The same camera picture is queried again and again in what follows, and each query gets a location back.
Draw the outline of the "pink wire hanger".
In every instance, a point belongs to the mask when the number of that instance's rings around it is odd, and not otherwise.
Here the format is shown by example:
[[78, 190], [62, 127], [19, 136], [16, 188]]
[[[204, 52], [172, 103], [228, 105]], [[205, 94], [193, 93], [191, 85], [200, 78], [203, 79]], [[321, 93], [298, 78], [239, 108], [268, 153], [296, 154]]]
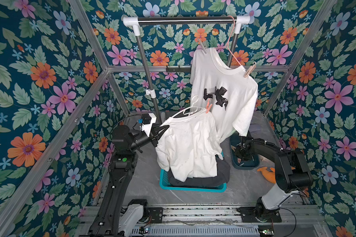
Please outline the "pink wire hanger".
[[224, 44], [223, 46], [219, 45], [218, 47], [216, 47], [216, 50], [218, 49], [227, 49], [228, 52], [229, 52], [229, 57], [228, 57], [228, 61], [227, 61], [227, 66], [230, 67], [231, 64], [232, 64], [232, 59], [235, 59], [236, 63], [239, 65], [239, 66], [243, 66], [243, 64], [241, 64], [241, 62], [238, 60], [237, 57], [235, 57], [233, 51], [235, 50], [236, 48], [236, 45], [237, 45], [237, 39], [238, 39], [238, 33], [236, 33], [236, 20], [233, 16], [231, 15], [228, 15], [227, 16], [228, 18], [232, 19], [232, 30], [231, 32], [233, 33], [233, 36], [229, 35], [229, 38], [226, 42], [226, 44]]

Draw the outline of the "white printed t-shirt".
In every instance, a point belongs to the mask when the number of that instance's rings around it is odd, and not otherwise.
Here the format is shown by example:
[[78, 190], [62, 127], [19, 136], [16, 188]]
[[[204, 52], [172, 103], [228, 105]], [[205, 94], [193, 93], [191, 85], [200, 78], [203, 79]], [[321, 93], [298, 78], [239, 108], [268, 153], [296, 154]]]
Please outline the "white printed t-shirt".
[[213, 97], [211, 113], [221, 142], [235, 132], [240, 136], [248, 134], [258, 98], [258, 84], [245, 74], [243, 66], [228, 67], [215, 48], [198, 49], [193, 54], [191, 105], [206, 107], [205, 97]]

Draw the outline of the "pink clothespin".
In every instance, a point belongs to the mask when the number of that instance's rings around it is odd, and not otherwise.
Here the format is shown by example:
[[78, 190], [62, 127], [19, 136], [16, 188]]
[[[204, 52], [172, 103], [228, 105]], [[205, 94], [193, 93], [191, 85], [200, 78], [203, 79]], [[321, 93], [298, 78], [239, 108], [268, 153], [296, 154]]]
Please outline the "pink clothespin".
[[213, 100], [212, 99], [207, 99], [206, 100], [206, 113], [209, 113], [211, 111], [212, 105], [213, 105]]

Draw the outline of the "plain white t-shirt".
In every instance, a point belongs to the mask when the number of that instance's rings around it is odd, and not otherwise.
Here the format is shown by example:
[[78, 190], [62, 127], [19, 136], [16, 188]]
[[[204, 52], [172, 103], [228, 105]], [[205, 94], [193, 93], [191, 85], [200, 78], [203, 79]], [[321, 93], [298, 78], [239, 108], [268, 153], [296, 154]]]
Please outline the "plain white t-shirt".
[[211, 166], [215, 156], [221, 156], [215, 119], [206, 109], [190, 116], [169, 117], [162, 125], [170, 127], [158, 141], [157, 162], [166, 172], [171, 170], [177, 179], [185, 180], [193, 169]]

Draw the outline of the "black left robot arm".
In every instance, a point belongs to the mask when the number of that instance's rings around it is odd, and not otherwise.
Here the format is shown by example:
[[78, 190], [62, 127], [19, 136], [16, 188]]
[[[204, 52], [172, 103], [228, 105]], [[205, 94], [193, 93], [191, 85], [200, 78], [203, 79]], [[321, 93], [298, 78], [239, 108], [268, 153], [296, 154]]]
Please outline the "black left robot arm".
[[137, 151], [149, 143], [158, 145], [158, 140], [169, 128], [168, 125], [153, 125], [149, 135], [132, 130], [126, 125], [117, 126], [112, 132], [112, 143], [116, 149], [109, 165], [107, 189], [95, 220], [86, 237], [128, 237], [147, 210], [147, 201], [140, 199], [130, 204], [121, 213], [126, 191], [137, 165]]

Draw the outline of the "white plastic hanger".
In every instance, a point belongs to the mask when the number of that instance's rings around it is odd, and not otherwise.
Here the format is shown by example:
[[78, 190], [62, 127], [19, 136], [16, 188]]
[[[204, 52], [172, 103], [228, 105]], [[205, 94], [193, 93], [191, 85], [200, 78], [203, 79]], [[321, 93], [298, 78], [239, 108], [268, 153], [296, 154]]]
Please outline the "white plastic hanger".
[[177, 118], [179, 115], [184, 115], [184, 116], [190, 116], [194, 113], [197, 113], [201, 110], [203, 110], [204, 108], [201, 107], [201, 106], [197, 106], [197, 102], [199, 101], [199, 96], [198, 95], [195, 95], [193, 97], [193, 99], [191, 100], [192, 102], [192, 105], [175, 113], [174, 115], [170, 116], [170, 118]]

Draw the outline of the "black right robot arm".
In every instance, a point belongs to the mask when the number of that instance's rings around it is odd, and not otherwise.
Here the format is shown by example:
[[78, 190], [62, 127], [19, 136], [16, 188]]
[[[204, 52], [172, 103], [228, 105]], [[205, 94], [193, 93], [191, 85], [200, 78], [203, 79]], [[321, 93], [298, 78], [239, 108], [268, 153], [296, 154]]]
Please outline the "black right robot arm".
[[279, 214], [280, 206], [291, 196], [313, 184], [310, 168], [302, 152], [280, 148], [261, 138], [254, 139], [250, 133], [231, 136], [236, 141], [232, 153], [232, 165], [236, 169], [254, 169], [253, 162], [258, 156], [273, 162], [272, 170], [276, 183], [262, 197], [258, 198], [251, 214], [260, 222], [272, 220]]

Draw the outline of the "dark grey t-shirt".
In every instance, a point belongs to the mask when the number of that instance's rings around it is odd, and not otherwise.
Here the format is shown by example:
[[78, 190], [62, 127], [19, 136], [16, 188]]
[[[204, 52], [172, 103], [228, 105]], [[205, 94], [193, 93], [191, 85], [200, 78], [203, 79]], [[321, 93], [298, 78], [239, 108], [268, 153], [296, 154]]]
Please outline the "dark grey t-shirt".
[[187, 178], [177, 179], [170, 170], [167, 173], [169, 183], [174, 187], [184, 188], [215, 188], [230, 180], [230, 166], [218, 155], [210, 166], [199, 166], [187, 175]]

